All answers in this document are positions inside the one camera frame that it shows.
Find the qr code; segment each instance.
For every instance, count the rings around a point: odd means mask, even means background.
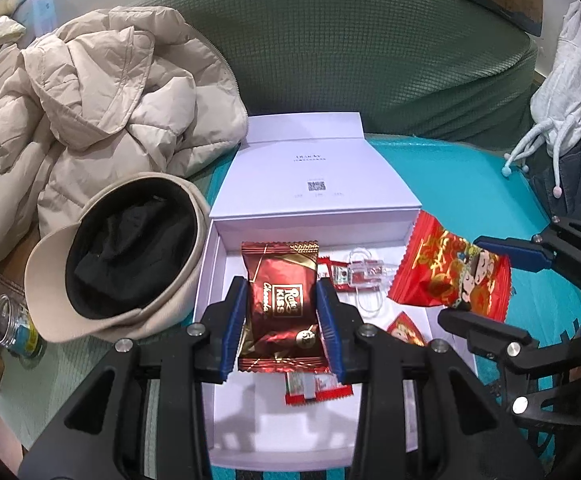
[[[308,190],[309,191],[326,191],[326,184],[324,184],[323,180],[319,180],[318,182],[309,182],[308,183]]]

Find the chocolate wrapper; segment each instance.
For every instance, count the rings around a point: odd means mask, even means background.
[[[318,250],[316,242],[242,244],[251,296],[239,370],[328,370],[312,300]]]
[[[397,316],[385,331],[391,336],[401,339],[404,343],[426,346],[426,339],[423,338],[417,325],[405,312]]]
[[[388,297],[401,304],[462,308],[503,322],[510,260],[452,234],[422,211]]]
[[[286,405],[299,406],[352,395],[352,386],[341,384],[333,374],[286,374]]]

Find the glass jar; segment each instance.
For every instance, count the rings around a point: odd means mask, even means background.
[[[42,343],[25,305],[0,296],[0,345],[22,357],[35,357]]]

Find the white gift box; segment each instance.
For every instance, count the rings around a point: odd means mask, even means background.
[[[347,261],[358,247],[399,264],[421,204],[364,139],[354,112],[250,118],[249,131],[210,213],[195,320],[247,276],[242,242],[317,240],[320,255]],[[475,369],[465,340],[437,324],[438,308],[403,306],[377,293],[342,295],[381,328],[406,311],[424,338],[441,337]],[[262,471],[321,470],[352,462],[361,387],[305,406],[285,404],[283,374],[232,372],[203,384],[210,461]],[[409,448],[416,431],[408,434]]]

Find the beige puffer jacket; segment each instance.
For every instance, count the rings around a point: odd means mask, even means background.
[[[190,176],[246,134],[230,67],[166,7],[95,10],[0,52],[0,259],[141,171]]]

